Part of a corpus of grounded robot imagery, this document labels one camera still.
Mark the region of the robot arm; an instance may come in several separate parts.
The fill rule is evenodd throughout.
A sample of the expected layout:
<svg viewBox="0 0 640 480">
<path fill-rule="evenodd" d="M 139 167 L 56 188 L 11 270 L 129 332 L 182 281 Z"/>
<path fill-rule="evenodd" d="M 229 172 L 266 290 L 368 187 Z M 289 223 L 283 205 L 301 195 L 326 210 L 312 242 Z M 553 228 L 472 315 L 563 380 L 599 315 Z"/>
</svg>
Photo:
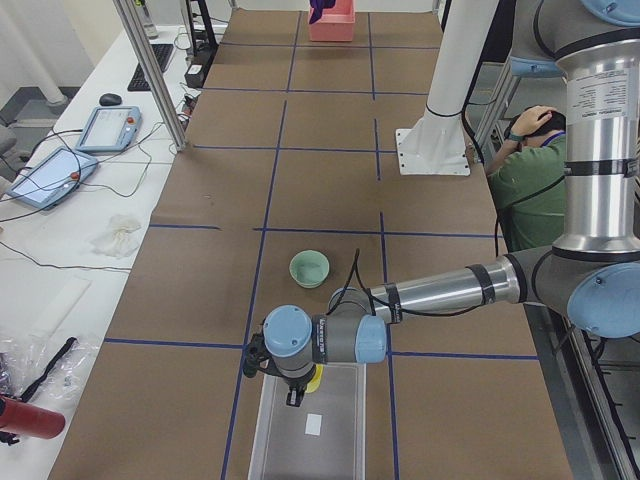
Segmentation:
<svg viewBox="0 0 640 480">
<path fill-rule="evenodd" d="M 567 80 L 568 157 L 562 234 L 490 264 L 369 289 L 345 285 L 325 313 L 270 312 L 245 349 L 245 376 L 281 378 L 299 406 L 329 363 L 378 363 L 387 328 L 407 315 L 451 317 L 500 301 L 545 306 L 604 338 L 639 330 L 639 240 L 633 230 L 639 127 L 639 5 L 521 1 L 512 70 Z"/>
</svg>

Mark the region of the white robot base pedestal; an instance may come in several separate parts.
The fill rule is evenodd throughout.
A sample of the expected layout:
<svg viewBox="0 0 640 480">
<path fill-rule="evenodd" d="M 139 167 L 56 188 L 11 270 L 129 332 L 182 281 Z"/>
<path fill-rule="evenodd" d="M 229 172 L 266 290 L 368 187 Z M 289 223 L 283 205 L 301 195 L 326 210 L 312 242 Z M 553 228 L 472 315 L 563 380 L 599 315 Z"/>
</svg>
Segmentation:
<svg viewBox="0 0 640 480">
<path fill-rule="evenodd" d="M 498 0 L 451 3 L 423 116 L 396 131 L 402 175 L 467 176 L 462 118 L 465 100 Z"/>
</svg>

